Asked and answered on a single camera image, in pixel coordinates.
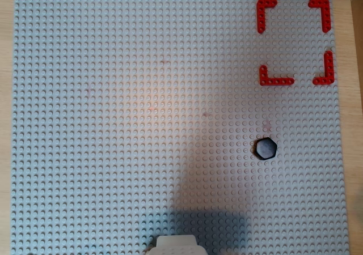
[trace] black hexagonal piece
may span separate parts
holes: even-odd
[[[261,160],[268,160],[276,156],[277,144],[270,138],[259,139],[255,143],[254,154]]]

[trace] gray plastic surface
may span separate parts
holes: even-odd
[[[189,234],[209,255],[349,254],[337,81],[312,83],[334,24],[308,1],[260,35],[257,0],[15,0],[11,254]],[[260,86],[262,64],[295,83]]]

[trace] lego baseplate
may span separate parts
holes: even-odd
[[[330,12],[15,0],[11,254],[349,254]]]

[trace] wooden table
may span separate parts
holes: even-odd
[[[0,254],[10,253],[13,1],[0,0]],[[351,255],[363,254],[363,114],[351,0],[334,0],[343,160]]]

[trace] red lego beam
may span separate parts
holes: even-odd
[[[323,32],[327,33],[331,30],[330,3],[329,0],[310,0],[309,7],[320,8],[322,13]]]
[[[260,85],[261,86],[289,86],[294,84],[293,78],[269,78],[267,74],[267,66],[260,67]]]
[[[325,76],[323,78],[314,78],[314,85],[330,85],[334,83],[334,61],[333,52],[326,51],[324,54],[324,70]]]
[[[257,1],[257,31],[262,34],[266,30],[266,13],[267,7],[274,8],[277,0],[258,0]]]

